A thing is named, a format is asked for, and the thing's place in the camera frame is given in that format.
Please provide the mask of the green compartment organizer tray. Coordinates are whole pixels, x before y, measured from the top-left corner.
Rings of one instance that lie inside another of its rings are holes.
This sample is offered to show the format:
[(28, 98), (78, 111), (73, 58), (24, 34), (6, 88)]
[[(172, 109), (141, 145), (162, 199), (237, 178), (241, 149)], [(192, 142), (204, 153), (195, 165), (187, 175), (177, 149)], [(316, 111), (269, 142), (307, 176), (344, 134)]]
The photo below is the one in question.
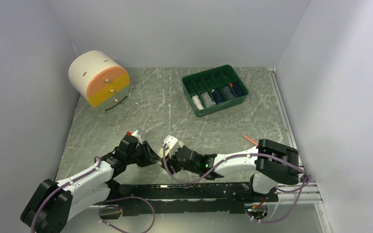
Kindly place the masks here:
[(249, 90), (231, 65), (184, 76), (184, 94), (197, 117), (242, 104)]

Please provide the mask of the white pink-trimmed underwear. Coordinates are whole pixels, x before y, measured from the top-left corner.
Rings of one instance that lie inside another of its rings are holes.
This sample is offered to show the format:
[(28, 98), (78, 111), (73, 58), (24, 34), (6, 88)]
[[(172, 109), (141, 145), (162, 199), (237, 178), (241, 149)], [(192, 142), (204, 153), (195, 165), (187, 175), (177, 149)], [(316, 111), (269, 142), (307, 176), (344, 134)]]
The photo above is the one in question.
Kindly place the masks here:
[(192, 96), (191, 99), (198, 110), (203, 110), (205, 108), (198, 95)]

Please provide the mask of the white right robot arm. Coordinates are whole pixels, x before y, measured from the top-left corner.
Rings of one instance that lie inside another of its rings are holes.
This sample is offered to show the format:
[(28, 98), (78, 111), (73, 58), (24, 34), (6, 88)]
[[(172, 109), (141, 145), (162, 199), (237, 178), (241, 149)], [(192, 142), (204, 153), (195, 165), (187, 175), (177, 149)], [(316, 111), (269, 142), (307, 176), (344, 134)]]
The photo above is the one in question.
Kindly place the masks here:
[(199, 154), (182, 141), (168, 136), (159, 151), (162, 167), (170, 176), (186, 170), (202, 179), (214, 180), (227, 175), (252, 172), (248, 197), (260, 201), (278, 184), (295, 185), (304, 170), (299, 166), (299, 153), (295, 148), (261, 139), (248, 150), (230, 154)]

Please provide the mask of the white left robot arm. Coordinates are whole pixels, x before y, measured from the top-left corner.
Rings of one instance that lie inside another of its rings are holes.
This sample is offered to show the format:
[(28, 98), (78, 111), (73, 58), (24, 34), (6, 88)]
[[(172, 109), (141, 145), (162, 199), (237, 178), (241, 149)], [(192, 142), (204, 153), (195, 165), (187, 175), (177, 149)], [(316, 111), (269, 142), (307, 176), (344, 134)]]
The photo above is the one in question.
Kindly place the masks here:
[(40, 183), (20, 215), (20, 220), (33, 233), (59, 233), (78, 213), (105, 201), (113, 204), (119, 199), (119, 183), (114, 180), (127, 166), (152, 165), (160, 160), (147, 141), (125, 135), (118, 146), (106, 155), (94, 158), (85, 170), (53, 181)]

